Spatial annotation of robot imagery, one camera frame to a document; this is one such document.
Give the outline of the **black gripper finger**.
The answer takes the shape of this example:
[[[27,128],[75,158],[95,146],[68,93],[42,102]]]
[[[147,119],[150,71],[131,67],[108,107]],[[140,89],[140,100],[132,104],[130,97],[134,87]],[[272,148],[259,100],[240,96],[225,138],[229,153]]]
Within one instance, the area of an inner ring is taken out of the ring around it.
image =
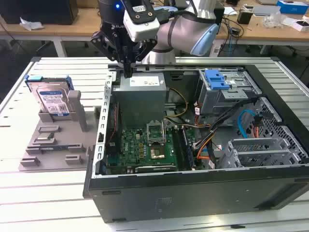
[[[109,60],[117,61],[118,66],[123,69],[124,77],[129,78],[128,46],[123,45],[118,32],[112,32],[111,38],[108,38],[103,31],[97,31],[92,36],[91,43]]]
[[[147,39],[141,42],[131,42],[128,47],[128,77],[132,77],[136,62],[142,61],[156,46],[156,39]]]

